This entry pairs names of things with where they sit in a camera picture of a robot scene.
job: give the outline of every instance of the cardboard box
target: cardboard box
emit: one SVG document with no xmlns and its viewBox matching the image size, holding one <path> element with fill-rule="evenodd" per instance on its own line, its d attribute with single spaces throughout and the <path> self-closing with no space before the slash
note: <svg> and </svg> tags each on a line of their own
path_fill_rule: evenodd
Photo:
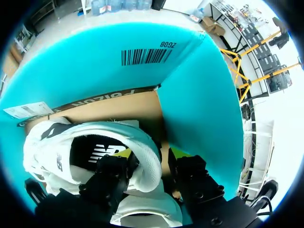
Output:
<svg viewBox="0 0 304 228">
<path fill-rule="evenodd" d="M 11 78 L 17 71 L 18 67 L 19 63 L 15 60 L 12 53 L 8 51 L 3 62 L 3 72 Z"/>
<path fill-rule="evenodd" d="M 149 92 L 153 91 L 155 89 L 155 86 L 148 86 L 148 87 L 143 87 L 143 88 L 134 88 L 134 89 L 126 89 L 126 90 L 121 90 L 121 91 L 116 91 L 113 93 L 107 93 L 107 94 L 102 94 L 102 95 L 96 95 L 92 97 L 87 97 L 81 100 L 77 100 L 68 104 L 64 104 L 62 106 L 56 107 L 56 108 L 49 108 L 47 104 L 42 104 L 41 102 L 36 102 L 36 103 L 31 103 L 31 104 L 23 104 L 21 107 L 20 106 L 15 106 L 11 107 L 9 109 L 4 109 L 5 112 L 8 114 L 12 115 L 15 118 L 26 118 L 26 113 L 23 112 L 24 109 L 27 111 L 31 110 L 32 112 L 35 112 L 35 115 L 23 120 L 22 122 L 18 123 L 18 127 L 24 127 L 27 123 L 34 121 L 36 119 L 40 119 L 45 116 L 49 116 L 50 114 L 53 113 L 59 113 L 74 107 L 79 107 L 82 105 L 90 104 L 96 101 L 103 101 L 103 100 L 108 100 L 112 99 L 115 97 L 121 97 L 121 96 L 126 96 L 126 95 L 132 95 L 132 94 L 137 94 L 137 93 L 142 93 L 142 92 Z"/>
<path fill-rule="evenodd" d="M 82 43 L 86 48 L 75 48 Z M 85 56 L 85 67 L 78 56 Z M 210 81 L 211 76 L 221 83 Z M 160 85 L 156 91 L 118 92 L 156 85 Z M 215 87 L 225 94 L 214 97 L 220 106 L 209 96 Z M 14 83 L 0 100 L 1 148 L 8 171 L 20 180 L 19 194 L 30 200 L 22 182 L 30 174 L 22 166 L 16 169 L 14 158 L 23 157 L 25 140 L 18 123 L 36 114 L 18 119 L 5 110 L 18 106 L 26 111 L 26 105 L 33 103 L 45 103 L 53 110 L 77 102 L 75 107 L 53 111 L 49 118 L 63 115 L 75 123 L 138 120 L 156 141 L 168 138 L 171 147 L 202 156 L 210 175 L 225 186 L 229 200 L 238 188 L 243 161 L 237 98 L 227 64 L 207 33 L 154 23 L 96 27 L 52 45 L 16 72 Z M 223 128 L 233 131 L 226 136 Z"/>
<path fill-rule="evenodd" d="M 210 17 L 204 17 L 201 24 L 208 33 L 215 34 L 217 36 L 223 36 L 225 34 L 224 28 L 216 20 Z"/>
<path fill-rule="evenodd" d="M 12 53 L 12 55 L 14 56 L 15 60 L 20 63 L 23 59 L 23 56 L 21 54 L 21 52 L 16 48 L 15 44 L 12 44 L 12 46 L 10 47 L 10 52 Z"/>
</svg>

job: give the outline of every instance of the white floor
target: white floor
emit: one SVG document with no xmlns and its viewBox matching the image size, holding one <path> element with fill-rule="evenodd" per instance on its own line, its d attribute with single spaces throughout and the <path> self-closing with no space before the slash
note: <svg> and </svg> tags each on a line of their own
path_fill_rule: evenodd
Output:
<svg viewBox="0 0 304 228">
<path fill-rule="evenodd" d="M 105 13 L 97 17 L 93 16 L 91 12 L 81 16 L 77 16 L 77 12 L 75 12 L 61 19 L 57 19 L 55 14 L 51 14 L 37 25 L 38 31 L 44 30 L 37 36 L 31 49 L 24 55 L 20 67 L 30 61 L 39 51 L 61 39 L 92 27 L 126 22 L 151 22 L 175 25 L 195 31 L 204 30 L 200 24 L 191 21 L 188 15 L 166 9 L 160 11 L 153 9 L 133 10 L 131 12 L 122 10 L 116 13 Z"/>
</svg>

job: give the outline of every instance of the shoe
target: shoe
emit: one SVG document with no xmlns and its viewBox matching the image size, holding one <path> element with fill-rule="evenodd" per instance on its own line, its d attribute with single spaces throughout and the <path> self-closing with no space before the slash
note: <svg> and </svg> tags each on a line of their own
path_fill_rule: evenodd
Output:
<svg viewBox="0 0 304 228">
<path fill-rule="evenodd" d="M 94 174 L 99 158 L 127 149 L 140 163 L 130 189 L 154 190 L 162 174 L 158 148 L 140 128 L 121 122 L 71 124 L 64 117 L 40 122 L 26 137 L 23 166 L 47 183 L 48 192 L 57 192 L 61 183 L 73 193 Z"/>
<path fill-rule="evenodd" d="M 110 223 L 123 227 L 167 228 L 182 226 L 181 208 L 164 192 L 163 183 L 151 192 L 128 190 Z"/>
</svg>

